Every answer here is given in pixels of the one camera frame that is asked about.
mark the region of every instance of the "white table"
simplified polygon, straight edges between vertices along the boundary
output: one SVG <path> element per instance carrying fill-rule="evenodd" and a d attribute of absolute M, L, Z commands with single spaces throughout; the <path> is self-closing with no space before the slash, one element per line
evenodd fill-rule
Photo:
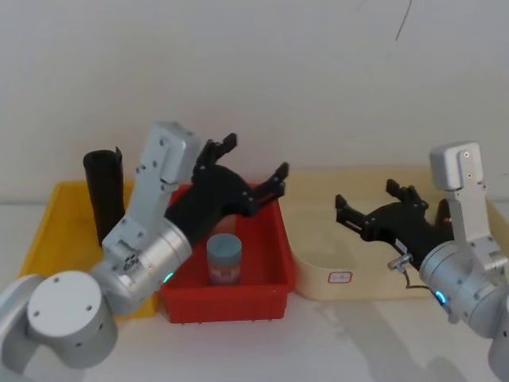
<path fill-rule="evenodd" d="M 498 204 L 509 216 L 509 204 Z M 44 206 L 0 206 L 0 290 L 15 280 Z M 170 325 L 161 315 L 121 326 L 101 365 L 65 368 L 47 349 L 37 382 L 492 382 L 490 341 L 450 325 L 432 299 L 334 302 L 289 297 L 272 322 Z"/>

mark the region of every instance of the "black cylinder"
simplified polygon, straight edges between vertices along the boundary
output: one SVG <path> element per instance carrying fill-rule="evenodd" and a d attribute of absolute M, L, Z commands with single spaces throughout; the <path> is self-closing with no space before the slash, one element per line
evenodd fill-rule
<path fill-rule="evenodd" d="M 124 216 L 122 153 L 116 148 L 86 154 L 83 166 L 99 246 Z"/>

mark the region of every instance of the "beige tray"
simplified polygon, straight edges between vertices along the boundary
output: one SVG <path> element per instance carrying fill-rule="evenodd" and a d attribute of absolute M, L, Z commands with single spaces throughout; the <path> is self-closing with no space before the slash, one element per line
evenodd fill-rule
<path fill-rule="evenodd" d="M 286 195 L 280 200 L 286 232 L 295 261 L 296 290 L 317 300 L 429 297 L 425 290 L 406 290 L 405 279 L 387 263 L 398 253 L 385 243 L 366 243 L 336 223 L 335 196 L 341 193 L 350 206 L 370 213 L 395 201 L 385 192 L 386 181 L 414 185 L 429 202 L 426 215 L 433 221 L 443 192 L 434 188 L 431 173 L 421 167 L 367 167 L 339 170 L 293 171 Z M 509 225 L 488 203 L 492 234 L 509 253 Z M 412 283 L 420 283 L 411 267 Z"/>

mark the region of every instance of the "white wall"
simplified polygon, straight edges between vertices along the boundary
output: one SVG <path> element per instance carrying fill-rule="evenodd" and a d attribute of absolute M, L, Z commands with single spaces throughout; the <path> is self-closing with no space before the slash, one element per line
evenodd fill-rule
<path fill-rule="evenodd" d="M 509 196 L 509 2 L 2 0 L 0 198 L 44 200 L 89 150 L 134 167 L 154 120 L 239 133 L 244 173 L 427 163 L 479 139 Z"/>

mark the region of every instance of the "white label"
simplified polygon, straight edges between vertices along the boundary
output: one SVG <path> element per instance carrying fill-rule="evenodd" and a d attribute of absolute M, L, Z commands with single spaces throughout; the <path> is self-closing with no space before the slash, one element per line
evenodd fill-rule
<path fill-rule="evenodd" d="M 403 255 L 406 255 L 406 253 L 408 252 L 408 248 L 406 247 L 405 244 L 403 244 L 401 241 L 399 241 L 398 239 L 396 239 L 396 241 L 394 242 L 394 244 L 396 245 L 396 247 L 399 248 L 399 250 L 402 252 Z"/>
<path fill-rule="evenodd" d="M 331 284 L 348 284 L 352 281 L 353 273 L 349 271 L 345 272 L 333 272 L 328 276 L 328 282 Z"/>

